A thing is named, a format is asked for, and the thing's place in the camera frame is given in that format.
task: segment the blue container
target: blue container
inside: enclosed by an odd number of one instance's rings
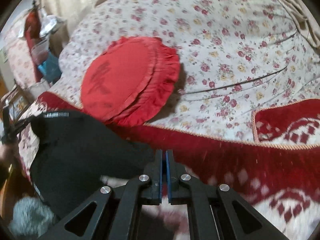
[[[48,58],[45,62],[38,66],[39,71],[43,74],[45,80],[50,84],[54,84],[61,77],[61,70],[58,64],[58,58],[49,51]]]

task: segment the ruffled cushion edge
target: ruffled cushion edge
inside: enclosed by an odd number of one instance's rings
[[[172,94],[180,73],[179,56],[176,50],[162,44],[160,38],[149,38],[157,56],[154,74],[147,87],[131,107],[115,116],[108,123],[119,126],[137,126],[153,118],[166,104]]]
[[[94,118],[102,121],[102,122],[106,122],[107,120],[110,120],[111,118],[113,118],[114,116],[117,116],[119,113],[121,113],[123,110],[127,109],[137,98],[137,96],[146,88],[146,86],[148,85],[155,66],[156,66],[156,52],[149,46],[148,42],[145,41],[145,39],[141,38],[141,37],[121,37],[118,41],[113,41],[110,46],[108,47],[107,50],[105,50],[100,56],[106,54],[106,53],[112,53],[115,50],[117,50],[120,46],[124,46],[125,44],[127,44],[127,42],[142,42],[148,49],[148,70],[146,72],[145,77],[142,79],[142,81],[138,84],[137,88],[135,89],[134,92],[132,92],[124,101],[123,103],[121,103],[118,107],[116,107],[114,110],[109,111],[107,114],[97,114],[96,111],[91,111],[91,107],[88,106],[86,104],[86,100],[84,99],[84,89],[83,86],[86,86],[86,79],[85,76],[87,75],[88,71],[86,72],[82,85],[81,85],[81,91],[80,91],[80,100],[82,101],[83,104],[83,108],[84,108],[84,112],[93,116]]]

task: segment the black metal mount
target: black metal mount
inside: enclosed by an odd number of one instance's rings
[[[144,174],[104,186],[40,240],[134,240],[142,205],[159,205],[162,182],[172,205],[187,204],[191,240],[288,240],[226,184],[209,186],[186,174],[171,150],[157,150]]]
[[[3,116],[3,128],[4,128],[4,134],[1,138],[2,144],[11,144],[14,143],[18,138],[17,135],[19,135],[31,122],[33,118],[35,118],[33,115],[22,119],[20,121],[17,121],[16,123],[10,122],[10,116],[9,116],[9,106],[5,106],[2,110],[2,116]]]

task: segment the silver bolt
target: silver bolt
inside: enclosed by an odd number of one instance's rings
[[[111,191],[111,188],[109,186],[104,186],[100,189],[100,192],[102,194],[108,194]]]
[[[140,177],[139,177],[139,180],[140,180],[140,181],[147,181],[148,179],[149,179],[149,176],[148,176],[148,175],[145,175],[145,174],[140,175]]]
[[[189,174],[183,174],[183,175],[181,175],[181,179],[182,180],[190,180],[191,176]]]
[[[228,191],[228,190],[230,189],[230,187],[229,187],[227,184],[221,184],[221,185],[219,186],[219,189],[220,189],[221,191]]]

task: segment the red round cushion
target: red round cushion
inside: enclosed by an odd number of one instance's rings
[[[85,111],[107,121],[126,109],[145,89],[153,74],[156,53],[143,39],[130,39],[96,58],[82,85]]]
[[[160,38],[144,39],[156,51],[156,66],[150,82],[135,102],[111,120],[120,126],[141,125],[153,118],[166,104],[179,78],[180,62],[176,50],[162,44]]]
[[[105,123],[143,124],[165,105],[179,72],[176,50],[160,38],[122,37],[88,68],[81,86],[84,110]]]

